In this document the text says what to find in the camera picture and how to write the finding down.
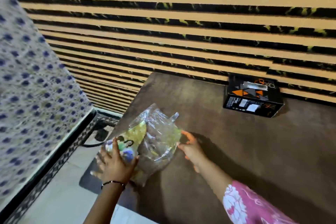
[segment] person's left hand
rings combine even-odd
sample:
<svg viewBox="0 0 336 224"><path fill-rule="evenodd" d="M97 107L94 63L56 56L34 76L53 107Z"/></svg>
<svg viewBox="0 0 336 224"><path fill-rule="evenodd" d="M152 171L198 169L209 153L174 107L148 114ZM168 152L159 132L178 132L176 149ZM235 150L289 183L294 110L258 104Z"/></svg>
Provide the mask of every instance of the person's left hand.
<svg viewBox="0 0 336 224"><path fill-rule="evenodd" d="M138 156L130 164L126 164L120 156L117 139L113 138L112 156L102 146L99 155L96 155L97 165L101 172L91 171L91 175L98 177L103 183L118 181L127 184L132 177L134 168L138 163Z"/></svg>

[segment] white sticker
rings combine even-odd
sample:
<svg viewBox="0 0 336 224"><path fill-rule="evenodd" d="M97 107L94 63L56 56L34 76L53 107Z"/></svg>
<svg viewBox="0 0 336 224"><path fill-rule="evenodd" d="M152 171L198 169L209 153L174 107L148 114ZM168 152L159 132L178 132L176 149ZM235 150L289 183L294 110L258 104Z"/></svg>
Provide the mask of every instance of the white sticker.
<svg viewBox="0 0 336 224"><path fill-rule="evenodd" d="M259 105L251 104L249 105L249 107L247 107L246 111L255 112L255 110L257 110L258 107Z"/></svg>
<svg viewBox="0 0 336 224"><path fill-rule="evenodd" d="M240 107L244 107L244 106L246 105L246 103L247 103L247 99L243 99L243 100L240 102L239 106L240 106Z"/></svg>

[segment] black bracelet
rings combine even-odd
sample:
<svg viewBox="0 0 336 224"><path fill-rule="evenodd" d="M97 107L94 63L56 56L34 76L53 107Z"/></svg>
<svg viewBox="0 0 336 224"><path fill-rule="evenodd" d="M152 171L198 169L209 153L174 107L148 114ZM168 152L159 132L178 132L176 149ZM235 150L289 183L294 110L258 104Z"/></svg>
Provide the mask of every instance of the black bracelet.
<svg viewBox="0 0 336 224"><path fill-rule="evenodd" d="M124 191L125 188L126 188L126 185L125 185L124 183L122 183L122 182L118 182L118 181L108 181L108 182L103 183L103 185L101 186L101 189L103 189L103 186L104 186L104 185L109 184L109 183L111 183L111 182L118 183L118 184L120 184L121 186L123 186L123 191Z"/></svg>

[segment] hand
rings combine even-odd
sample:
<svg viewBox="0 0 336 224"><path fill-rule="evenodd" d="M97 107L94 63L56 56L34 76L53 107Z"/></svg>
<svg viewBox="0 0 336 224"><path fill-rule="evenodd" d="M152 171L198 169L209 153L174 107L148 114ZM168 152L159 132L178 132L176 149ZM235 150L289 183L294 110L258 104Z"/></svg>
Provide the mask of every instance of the hand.
<svg viewBox="0 0 336 224"><path fill-rule="evenodd" d="M199 166L208 158L199 145L197 139L191 133L187 131L182 131L181 133L185 135L189 141L186 144L178 142L177 146L179 149L184 151L185 158L194 164L195 171L199 173Z"/></svg>
<svg viewBox="0 0 336 224"><path fill-rule="evenodd" d="M130 164L126 164L120 156L116 138L113 138L112 146L112 156L105 150L104 146L101 147L99 153L102 159L99 155L96 156L97 165L101 172L91 171L91 174L98 177L103 183L118 181L127 184L138 163L138 156L133 158Z"/></svg>

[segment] black mat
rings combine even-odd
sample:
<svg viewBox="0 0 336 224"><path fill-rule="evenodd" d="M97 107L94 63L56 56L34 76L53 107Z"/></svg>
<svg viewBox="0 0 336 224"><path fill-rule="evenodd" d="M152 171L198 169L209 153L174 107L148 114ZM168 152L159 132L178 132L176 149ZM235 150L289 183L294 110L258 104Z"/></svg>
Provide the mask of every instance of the black mat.
<svg viewBox="0 0 336 224"><path fill-rule="evenodd" d="M81 177L79 181L79 186L95 194L100 194L102 182L97 177L90 174L90 171L97 170L98 166L96 159L94 158L90 163L89 167L86 169L83 176ZM127 184L126 189L123 191L119 198L118 204L132 211L136 211L137 197L138 193L135 185Z"/></svg>

